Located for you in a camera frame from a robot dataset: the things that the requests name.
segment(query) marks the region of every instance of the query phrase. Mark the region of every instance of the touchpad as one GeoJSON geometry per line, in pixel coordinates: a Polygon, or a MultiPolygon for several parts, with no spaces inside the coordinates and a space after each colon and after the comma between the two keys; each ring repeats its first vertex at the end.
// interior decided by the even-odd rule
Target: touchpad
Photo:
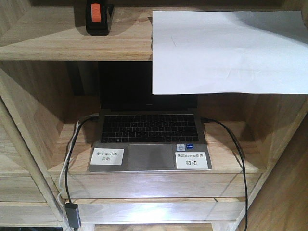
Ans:
{"type": "Polygon", "coordinates": [[[174,169],[171,144],[132,144],[128,146],[128,168],[134,170],[174,169]]]}

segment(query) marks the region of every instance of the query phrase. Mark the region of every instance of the wooden cabinet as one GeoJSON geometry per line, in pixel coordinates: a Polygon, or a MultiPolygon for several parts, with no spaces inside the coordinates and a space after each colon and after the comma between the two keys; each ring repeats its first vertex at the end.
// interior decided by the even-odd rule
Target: wooden cabinet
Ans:
{"type": "MultiPolygon", "coordinates": [[[[150,60],[152,10],[301,9],[291,1],[210,2],[114,1],[108,36],[86,34],[82,0],[0,3],[0,211],[20,216],[19,223],[1,216],[1,225],[66,227],[55,199],[66,146],[78,118],[99,111],[97,97],[74,96],[66,61],[150,60]],[[22,218],[28,209],[31,216],[22,218]]],[[[238,137],[251,204],[305,117],[308,97],[207,94],[199,96],[198,110],[238,137]]],[[[69,169],[83,224],[115,230],[116,224],[201,222],[203,229],[210,229],[206,223],[215,231],[236,229],[244,215],[243,176],[223,128],[205,124],[212,170],[98,174],[88,172],[95,126],[81,130],[69,169]]]]}

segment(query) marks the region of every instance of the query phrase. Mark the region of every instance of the white paper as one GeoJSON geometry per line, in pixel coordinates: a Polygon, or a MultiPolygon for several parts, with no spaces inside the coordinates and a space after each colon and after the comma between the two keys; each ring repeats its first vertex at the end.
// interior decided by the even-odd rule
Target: white paper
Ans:
{"type": "Polygon", "coordinates": [[[153,12],[153,94],[308,94],[301,12],[153,12]]]}
{"type": "Polygon", "coordinates": [[[208,169],[203,152],[175,152],[177,169],[208,169]]]}
{"type": "Polygon", "coordinates": [[[91,165],[122,165],[124,149],[94,148],[91,165]]]}

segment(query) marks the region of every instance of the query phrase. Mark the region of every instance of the sticker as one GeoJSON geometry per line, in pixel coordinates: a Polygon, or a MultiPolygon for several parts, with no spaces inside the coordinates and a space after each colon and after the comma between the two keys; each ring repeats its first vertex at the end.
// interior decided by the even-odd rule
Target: sticker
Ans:
{"type": "Polygon", "coordinates": [[[94,148],[91,165],[122,165],[124,149],[94,148]]]}
{"type": "Polygon", "coordinates": [[[184,152],[186,151],[184,144],[177,144],[177,151],[178,152],[184,152]]]}
{"type": "Polygon", "coordinates": [[[192,144],[192,143],[188,143],[188,144],[186,145],[186,148],[187,148],[187,149],[193,149],[193,144],[192,144]]]}
{"type": "Polygon", "coordinates": [[[208,169],[206,155],[203,152],[176,152],[177,169],[208,169]]]}

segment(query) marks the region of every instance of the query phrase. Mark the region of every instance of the drawer front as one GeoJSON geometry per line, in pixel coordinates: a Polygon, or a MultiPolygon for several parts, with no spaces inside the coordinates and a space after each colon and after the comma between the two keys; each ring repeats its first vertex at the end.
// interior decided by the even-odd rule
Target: drawer front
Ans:
{"type": "Polygon", "coordinates": [[[206,222],[236,220],[244,207],[243,200],[217,201],[214,198],[138,201],[77,200],[82,222],[93,224],[206,222]]]}
{"type": "Polygon", "coordinates": [[[46,203],[0,202],[1,226],[60,227],[46,203]]]}
{"type": "Polygon", "coordinates": [[[0,177],[1,202],[45,202],[31,177],[0,177]]]}
{"type": "MultiPolygon", "coordinates": [[[[58,176],[52,177],[58,182],[58,176]]],[[[259,174],[247,174],[249,191],[259,174]]],[[[71,198],[241,197],[241,174],[205,173],[110,173],[72,175],[71,198]]]]}

